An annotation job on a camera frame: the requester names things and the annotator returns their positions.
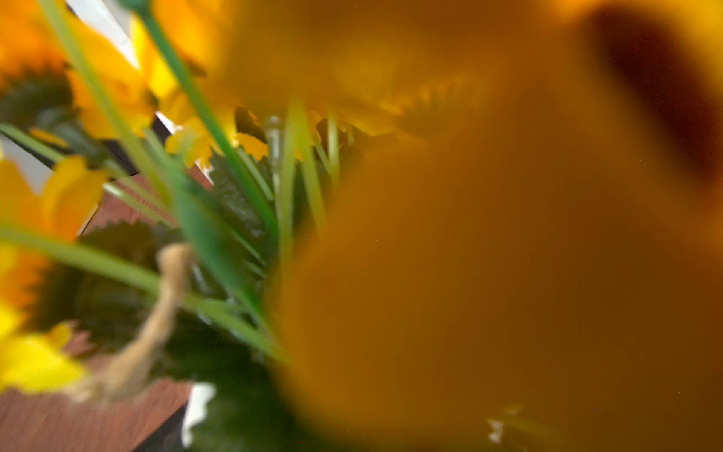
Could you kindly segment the sunflower pot white vase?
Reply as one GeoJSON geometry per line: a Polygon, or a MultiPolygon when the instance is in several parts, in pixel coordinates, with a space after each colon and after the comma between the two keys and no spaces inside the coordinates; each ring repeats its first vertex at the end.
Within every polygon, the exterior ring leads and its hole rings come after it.
{"type": "Polygon", "coordinates": [[[1,387],[192,451],[719,451],[718,1],[1,5],[1,387]]]}

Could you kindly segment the white wooden shelf unit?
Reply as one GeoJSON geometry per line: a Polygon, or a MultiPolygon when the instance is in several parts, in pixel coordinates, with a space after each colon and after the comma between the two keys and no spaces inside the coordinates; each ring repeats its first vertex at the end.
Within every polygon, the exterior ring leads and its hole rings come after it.
{"type": "Polygon", "coordinates": [[[95,166],[105,160],[98,140],[118,139],[166,199],[140,135],[182,95],[139,18],[120,22],[105,1],[2,2],[4,124],[64,143],[79,136],[95,166]]]}

